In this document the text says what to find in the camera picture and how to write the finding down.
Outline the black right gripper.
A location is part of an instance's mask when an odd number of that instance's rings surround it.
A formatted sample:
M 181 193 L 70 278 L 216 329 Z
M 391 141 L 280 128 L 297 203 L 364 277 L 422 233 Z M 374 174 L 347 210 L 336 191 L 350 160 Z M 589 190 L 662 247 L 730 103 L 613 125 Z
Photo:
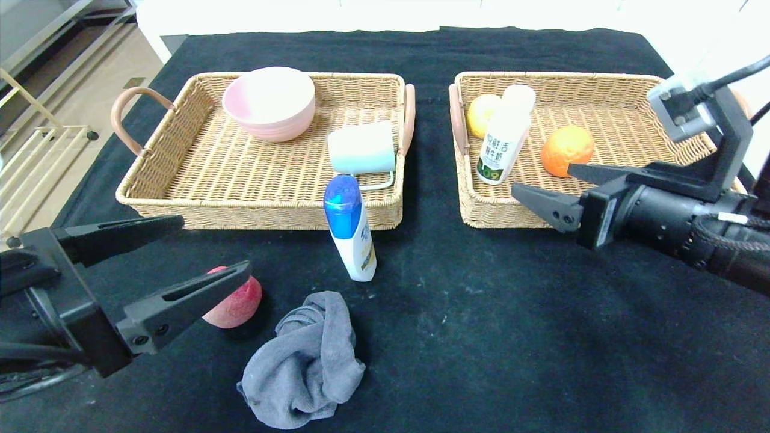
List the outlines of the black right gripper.
M 690 238 L 701 200 L 627 181 L 621 165 L 570 164 L 567 173 L 593 184 L 581 197 L 522 183 L 511 195 L 561 233 L 577 232 L 578 244 L 598 250 L 628 238 L 676 257 Z

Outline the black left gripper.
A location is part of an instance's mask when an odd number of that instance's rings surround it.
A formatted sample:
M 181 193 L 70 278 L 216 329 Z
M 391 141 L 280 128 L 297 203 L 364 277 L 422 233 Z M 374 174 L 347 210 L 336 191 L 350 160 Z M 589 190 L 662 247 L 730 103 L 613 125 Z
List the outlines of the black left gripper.
M 79 273 L 182 230 L 181 215 L 44 228 L 2 253 L 2 378 L 53 378 L 93 368 L 110 376 L 156 354 L 252 274 L 243 260 L 124 306 L 115 328 Z

